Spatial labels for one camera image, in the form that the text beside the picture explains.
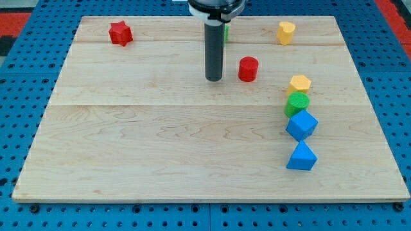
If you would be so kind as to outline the robot arm flange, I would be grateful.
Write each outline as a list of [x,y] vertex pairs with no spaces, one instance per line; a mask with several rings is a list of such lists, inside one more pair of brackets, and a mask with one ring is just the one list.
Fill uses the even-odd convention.
[[245,8],[246,0],[188,0],[189,12],[212,25],[230,22]]

